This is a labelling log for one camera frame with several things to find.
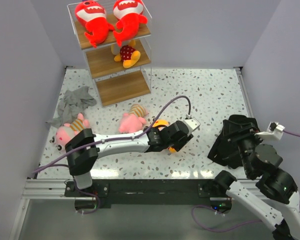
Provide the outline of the orange doll polka dot dress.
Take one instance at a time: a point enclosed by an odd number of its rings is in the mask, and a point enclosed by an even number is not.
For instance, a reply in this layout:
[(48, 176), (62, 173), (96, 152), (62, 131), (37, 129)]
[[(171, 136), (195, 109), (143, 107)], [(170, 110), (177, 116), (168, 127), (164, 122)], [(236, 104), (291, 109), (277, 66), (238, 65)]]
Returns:
[(125, 69), (133, 67), (140, 59), (140, 51), (135, 49), (136, 41), (125, 41), (125, 45), (118, 46), (117, 43), (111, 45), (111, 53), (115, 62), (122, 62)]

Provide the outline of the red shark plush with face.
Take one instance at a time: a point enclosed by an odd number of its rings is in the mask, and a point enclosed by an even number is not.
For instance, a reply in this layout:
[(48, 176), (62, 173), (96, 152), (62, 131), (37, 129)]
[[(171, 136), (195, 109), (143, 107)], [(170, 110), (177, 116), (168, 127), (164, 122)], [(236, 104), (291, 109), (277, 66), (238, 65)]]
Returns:
[(107, 21), (106, 9), (96, 0), (82, 1), (75, 7), (74, 13), (86, 30), (85, 37), (94, 48), (106, 40), (109, 31), (115, 30)]

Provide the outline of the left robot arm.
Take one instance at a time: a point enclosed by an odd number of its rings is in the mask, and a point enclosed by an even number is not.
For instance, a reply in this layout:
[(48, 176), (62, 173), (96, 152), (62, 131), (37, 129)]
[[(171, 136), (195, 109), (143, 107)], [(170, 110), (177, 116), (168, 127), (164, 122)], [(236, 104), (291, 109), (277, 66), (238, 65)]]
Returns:
[(134, 133), (101, 135), (85, 129), (67, 145), (69, 173), (74, 178), (76, 191), (89, 196), (94, 190), (91, 170), (96, 160), (122, 153), (161, 152), (169, 147), (181, 150), (192, 138), (200, 123), (194, 118), (177, 120), (169, 126), (149, 126)]

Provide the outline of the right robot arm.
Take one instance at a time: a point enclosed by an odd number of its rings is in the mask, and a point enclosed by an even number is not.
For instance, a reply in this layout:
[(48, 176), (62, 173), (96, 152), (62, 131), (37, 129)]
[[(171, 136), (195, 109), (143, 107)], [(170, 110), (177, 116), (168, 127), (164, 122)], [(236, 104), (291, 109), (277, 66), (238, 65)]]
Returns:
[(255, 186), (272, 201), (260, 200), (245, 189), (228, 171), (213, 180), (213, 192), (220, 197), (235, 198), (254, 213), (276, 240), (300, 240), (300, 193), (293, 177), (280, 168), (283, 159), (273, 146), (262, 141), (280, 140), (285, 127), (271, 122), (260, 131), (253, 122), (223, 121), (223, 139), (238, 149), (247, 179), (258, 180)]

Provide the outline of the orange doll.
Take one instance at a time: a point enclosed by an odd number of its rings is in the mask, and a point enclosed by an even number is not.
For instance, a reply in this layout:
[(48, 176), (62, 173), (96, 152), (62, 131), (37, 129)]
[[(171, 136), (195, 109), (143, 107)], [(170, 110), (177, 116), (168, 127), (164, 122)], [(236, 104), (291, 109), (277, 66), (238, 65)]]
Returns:
[[(167, 120), (164, 119), (158, 119), (154, 122), (154, 124), (152, 125), (153, 128), (157, 128), (158, 130), (163, 130), (164, 128), (168, 127), (170, 124)], [(177, 151), (172, 147), (168, 147), (167, 148), (169, 150), (170, 153), (176, 153)]]

